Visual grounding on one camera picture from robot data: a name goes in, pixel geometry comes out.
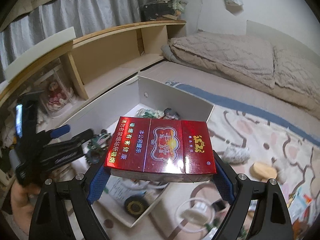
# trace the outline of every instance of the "red cigarette box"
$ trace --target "red cigarette box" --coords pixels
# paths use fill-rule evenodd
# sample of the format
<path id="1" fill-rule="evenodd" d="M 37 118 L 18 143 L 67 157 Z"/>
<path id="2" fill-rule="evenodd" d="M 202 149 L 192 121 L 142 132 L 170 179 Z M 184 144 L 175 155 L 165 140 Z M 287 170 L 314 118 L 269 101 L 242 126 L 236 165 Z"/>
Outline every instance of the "red cigarette box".
<path id="1" fill-rule="evenodd" d="M 206 122 L 120 117 L 104 167 L 112 175 L 201 182 L 216 173 Z"/>

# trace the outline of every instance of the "open box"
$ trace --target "open box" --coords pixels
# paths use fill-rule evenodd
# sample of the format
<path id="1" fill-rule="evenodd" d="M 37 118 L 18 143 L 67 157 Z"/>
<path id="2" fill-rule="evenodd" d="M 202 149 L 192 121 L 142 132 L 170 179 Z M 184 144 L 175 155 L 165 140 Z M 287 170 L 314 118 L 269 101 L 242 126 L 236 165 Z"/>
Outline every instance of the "open box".
<path id="1" fill-rule="evenodd" d="M 164 110 L 168 107 L 179 113 L 183 120 L 204 122 L 209 119 L 213 110 L 212 103 L 197 96 L 152 79 L 135 76 L 101 95 L 68 119 L 65 124 L 69 124 L 71 130 L 61 137 L 61 140 L 70 139 L 88 128 L 93 129 L 95 134 L 99 134 L 102 129 L 113 133 L 120 116 L 134 117 L 141 108 Z M 84 157 L 74 161 L 72 166 L 76 173 L 85 173 L 89 168 Z M 150 213 L 169 190 L 174 190 L 170 184 L 138 219 L 128 215 L 124 208 L 105 192 L 98 202 L 124 225 L 133 227 Z M 105 218 L 102 212 L 97 210 L 96 215 L 100 223 L 103 223 Z"/>

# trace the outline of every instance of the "wall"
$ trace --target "wall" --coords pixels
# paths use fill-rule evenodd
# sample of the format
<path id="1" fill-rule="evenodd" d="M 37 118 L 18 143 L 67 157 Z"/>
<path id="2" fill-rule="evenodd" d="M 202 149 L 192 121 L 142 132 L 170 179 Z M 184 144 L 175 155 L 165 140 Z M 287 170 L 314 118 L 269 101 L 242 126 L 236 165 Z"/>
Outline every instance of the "wall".
<path id="1" fill-rule="evenodd" d="M 246 32 L 246 21 L 251 20 L 292 36 L 320 55 L 320 23 L 304 0 L 243 0 L 241 10 L 227 10 L 224 0 L 202 0 L 202 8 L 201 0 L 187 1 L 183 19 L 188 34 L 199 28 L 241 35 Z"/>

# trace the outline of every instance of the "person's arm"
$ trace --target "person's arm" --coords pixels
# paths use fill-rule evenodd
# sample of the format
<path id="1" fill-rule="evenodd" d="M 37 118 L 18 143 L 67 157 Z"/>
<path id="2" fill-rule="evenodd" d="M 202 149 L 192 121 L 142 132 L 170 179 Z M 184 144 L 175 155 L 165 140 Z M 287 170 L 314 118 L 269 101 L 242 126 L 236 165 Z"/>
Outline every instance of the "person's arm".
<path id="1" fill-rule="evenodd" d="M 34 206 L 30 203 L 28 194 L 38 195 L 40 188 L 35 184 L 21 186 L 17 180 L 11 188 L 11 208 L 13 219 L 20 229 L 29 235 Z"/>

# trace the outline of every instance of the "curtain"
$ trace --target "curtain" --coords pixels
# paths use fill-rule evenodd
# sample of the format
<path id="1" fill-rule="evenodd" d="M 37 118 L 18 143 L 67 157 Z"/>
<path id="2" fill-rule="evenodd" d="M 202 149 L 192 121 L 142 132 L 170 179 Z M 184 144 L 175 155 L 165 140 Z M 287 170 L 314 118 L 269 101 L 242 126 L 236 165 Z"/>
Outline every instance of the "curtain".
<path id="1" fill-rule="evenodd" d="M 27 49 L 74 27 L 77 38 L 117 25 L 140 22 L 148 0 L 54 0 L 18 18 L 0 33 L 2 71 Z"/>

